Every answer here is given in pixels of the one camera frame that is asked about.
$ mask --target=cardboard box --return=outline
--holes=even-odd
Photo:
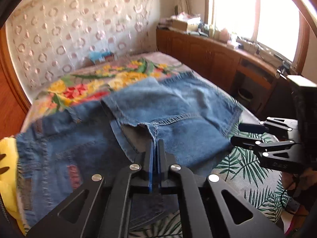
[[[188,24],[186,21],[172,20],[172,28],[176,28],[182,31],[197,31],[198,23]]]

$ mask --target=wooden cabinet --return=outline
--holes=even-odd
[[[208,74],[209,80],[224,91],[229,92],[236,74],[239,59],[239,56],[236,56],[230,51],[212,51],[212,66]]]
[[[274,77],[276,73],[276,68],[260,58],[240,49],[228,49],[226,44],[209,38],[157,29],[157,48],[186,64],[228,93],[237,71],[251,77],[267,90],[271,87],[269,82],[264,81],[262,73],[239,65],[241,60],[249,60],[255,68],[261,69],[266,75]]]
[[[202,40],[197,42],[189,37],[186,48],[187,61],[186,65],[199,73],[204,78],[209,78],[211,67],[210,44]]]
[[[164,54],[167,54],[167,48],[169,41],[168,32],[167,31],[157,31],[156,32],[156,46],[159,51]]]
[[[0,139],[19,133],[25,116],[0,65]]]
[[[186,63],[186,36],[181,33],[174,33],[167,40],[167,53],[180,62]]]

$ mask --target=cable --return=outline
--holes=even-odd
[[[256,47],[256,54],[259,55],[263,61],[265,61],[264,58],[260,55],[260,45],[256,44],[255,47]]]
[[[289,211],[285,208],[285,206],[284,206],[284,204],[283,204],[283,201],[282,201],[283,195],[284,195],[284,193],[286,192],[286,190],[288,190],[289,187],[291,187],[291,185],[292,185],[293,183],[295,183],[295,181],[293,181],[293,182],[282,192],[282,194],[281,194],[281,196],[280,196],[281,206],[282,206],[282,208],[283,208],[287,213],[289,213],[289,214],[291,214],[291,215],[293,215],[293,216],[306,217],[306,216],[308,216],[308,215],[300,215],[300,214],[296,214],[296,213],[289,212]]]

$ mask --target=denim jacket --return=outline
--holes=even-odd
[[[113,178],[144,152],[145,140],[164,140],[180,165],[207,176],[230,151],[227,137],[241,107],[192,72],[158,82],[147,78],[37,120],[17,136],[18,189],[29,226],[36,224],[85,179]],[[133,197],[130,228],[178,209],[174,195]]]

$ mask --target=red flower pattern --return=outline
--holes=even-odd
[[[88,102],[88,101],[99,100],[99,99],[101,99],[101,97],[107,96],[107,95],[109,95],[109,94],[110,94],[109,91],[97,92],[97,93],[93,94],[92,96],[83,98],[83,99],[81,99],[81,100],[78,101],[78,102],[72,103],[71,105],[72,105],[72,106],[73,106],[73,105],[80,105],[80,104],[85,103],[85,102]]]
[[[127,67],[130,68],[130,69],[137,69],[139,67],[139,65],[128,64]]]
[[[81,96],[87,89],[87,85],[79,84],[74,87],[68,87],[67,90],[63,92],[63,95],[69,99],[74,99]]]

